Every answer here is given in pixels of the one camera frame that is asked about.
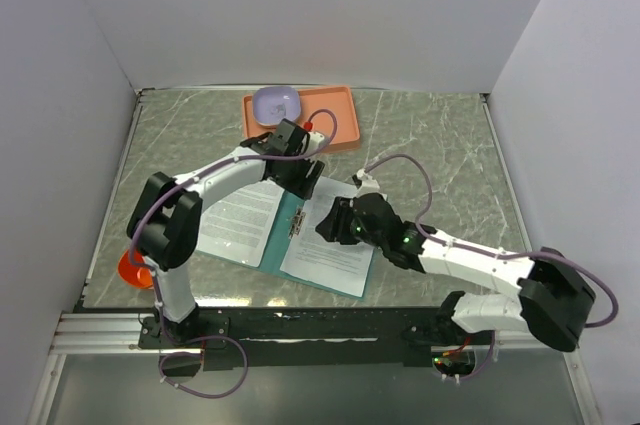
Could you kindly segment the metal folder clip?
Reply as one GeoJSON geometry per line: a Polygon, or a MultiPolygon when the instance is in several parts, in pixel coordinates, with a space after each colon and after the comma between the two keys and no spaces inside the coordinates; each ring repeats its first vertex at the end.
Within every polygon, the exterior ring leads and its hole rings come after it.
{"type": "Polygon", "coordinates": [[[302,225],[306,217],[306,212],[302,206],[296,208],[295,213],[290,218],[290,226],[288,231],[288,238],[293,239],[300,233],[302,225]]]}

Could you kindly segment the teal green file folder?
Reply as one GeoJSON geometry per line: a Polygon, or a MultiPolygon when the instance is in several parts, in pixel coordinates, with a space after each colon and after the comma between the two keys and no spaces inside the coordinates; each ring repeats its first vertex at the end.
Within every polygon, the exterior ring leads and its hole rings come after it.
{"type": "Polygon", "coordinates": [[[306,201],[303,201],[298,197],[284,191],[275,217],[275,221],[273,223],[266,243],[266,248],[262,260],[260,262],[260,265],[257,268],[253,269],[257,269],[267,274],[279,276],[281,278],[297,281],[299,283],[336,293],[324,287],[315,286],[308,282],[296,279],[295,277],[291,277],[280,271],[281,263],[286,255],[291,240],[288,238],[290,218],[295,213],[296,208],[299,206],[303,207],[305,202],[306,201]]]}

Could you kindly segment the white printed paper sheets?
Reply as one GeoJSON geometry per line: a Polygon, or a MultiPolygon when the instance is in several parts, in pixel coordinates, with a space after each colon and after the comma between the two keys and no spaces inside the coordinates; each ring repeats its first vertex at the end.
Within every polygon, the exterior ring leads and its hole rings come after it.
{"type": "Polygon", "coordinates": [[[336,293],[361,298],[374,248],[359,243],[340,245],[325,241],[315,227],[327,217],[336,197],[351,198],[356,187],[322,177],[313,196],[302,207],[299,231],[291,238],[280,271],[336,293]]]}

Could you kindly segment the single white printed sheet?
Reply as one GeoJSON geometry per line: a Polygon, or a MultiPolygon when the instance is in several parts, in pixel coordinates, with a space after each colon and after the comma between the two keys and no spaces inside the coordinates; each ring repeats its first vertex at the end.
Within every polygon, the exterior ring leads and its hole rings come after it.
{"type": "Polygon", "coordinates": [[[280,187],[264,181],[213,204],[201,216],[196,250],[257,268],[283,194],[280,187]]]}

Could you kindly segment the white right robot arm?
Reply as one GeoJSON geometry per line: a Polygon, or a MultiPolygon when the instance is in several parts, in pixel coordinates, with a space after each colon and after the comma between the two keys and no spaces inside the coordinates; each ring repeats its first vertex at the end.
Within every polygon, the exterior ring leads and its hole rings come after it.
{"type": "Polygon", "coordinates": [[[452,293],[442,304],[437,331],[456,344],[485,331],[528,332],[540,343],[572,352],[587,325],[595,293],[561,254],[507,252],[403,220],[379,193],[338,197],[315,228],[329,243],[366,243],[394,266],[443,275],[487,289],[452,293]]]}

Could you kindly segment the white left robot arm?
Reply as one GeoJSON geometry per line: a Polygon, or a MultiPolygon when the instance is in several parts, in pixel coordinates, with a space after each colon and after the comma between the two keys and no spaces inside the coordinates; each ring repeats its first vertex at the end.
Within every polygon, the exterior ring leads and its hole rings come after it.
{"type": "Polygon", "coordinates": [[[150,271],[158,322],[174,346],[190,345],[200,328],[186,262],[196,249],[203,212],[263,181],[310,199],[325,167],[315,155],[335,135],[284,119],[274,131],[242,141],[208,165],[180,176],[157,172],[147,180],[126,228],[129,259],[150,271]]]}

